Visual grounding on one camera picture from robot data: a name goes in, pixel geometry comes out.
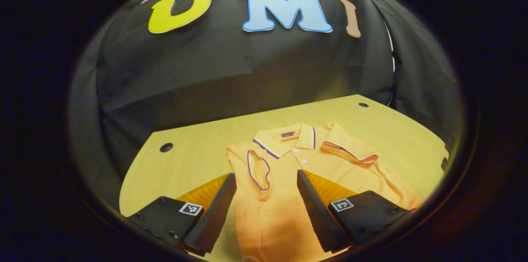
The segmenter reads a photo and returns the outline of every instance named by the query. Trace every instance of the wooden table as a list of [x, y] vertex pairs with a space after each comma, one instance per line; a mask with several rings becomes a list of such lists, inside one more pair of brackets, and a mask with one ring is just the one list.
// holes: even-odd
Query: wooden table
[[[441, 162], [448, 153], [440, 138], [387, 106], [351, 95], [152, 133], [123, 181], [121, 214], [128, 217], [160, 196], [177, 198], [232, 172], [226, 145], [251, 142], [258, 130], [301, 122], [319, 127], [332, 121], [374, 147], [422, 201], [442, 179]], [[160, 152], [167, 142], [174, 144], [173, 149]], [[236, 195], [213, 252], [205, 260], [242, 261], [234, 228], [235, 202]]]

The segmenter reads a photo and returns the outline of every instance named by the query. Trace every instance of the orange polo shirt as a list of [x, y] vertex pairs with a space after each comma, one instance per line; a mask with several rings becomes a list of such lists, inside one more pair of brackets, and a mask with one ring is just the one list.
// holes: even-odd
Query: orange polo shirt
[[375, 191], [404, 209], [420, 203], [374, 149], [336, 122], [258, 131], [253, 142], [227, 149], [236, 176], [236, 237], [247, 260], [320, 261], [338, 254], [325, 253], [317, 240], [297, 189], [299, 169], [356, 193]]

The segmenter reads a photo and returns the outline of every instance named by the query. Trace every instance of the letter m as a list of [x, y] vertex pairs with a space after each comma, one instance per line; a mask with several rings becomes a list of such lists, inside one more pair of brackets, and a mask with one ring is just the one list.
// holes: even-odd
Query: letter m
[[275, 27], [275, 22], [268, 19], [269, 10], [286, 29], [294, 24], [300, 10], [302, 19], [299, 27], [307, 31], [332, 32], [332, 26], [326, 22], [319, 0], [247, 0], [249, 21], [242, 25], [248, 32], [268, 31]]

